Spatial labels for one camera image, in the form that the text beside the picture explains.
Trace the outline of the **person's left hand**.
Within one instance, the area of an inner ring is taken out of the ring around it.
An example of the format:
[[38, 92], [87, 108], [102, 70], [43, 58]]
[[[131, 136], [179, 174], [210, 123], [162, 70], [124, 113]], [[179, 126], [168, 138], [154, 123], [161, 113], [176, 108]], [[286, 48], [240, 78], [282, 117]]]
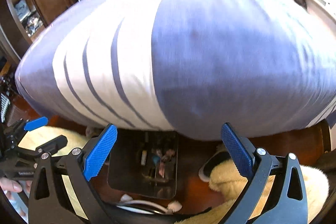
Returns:
[[19, 182], [17, 181], [9, 180], [8, 178], [5, 177], [1, 178], [1, 188], [9, 201], [14, 200], [13, 193], [20, 193], [24, 189], [27, 192], [30, 192], [31, 184], [32, 181], [25, 181], [25, 187], [23, 188], [21, 184], [19, 184]]

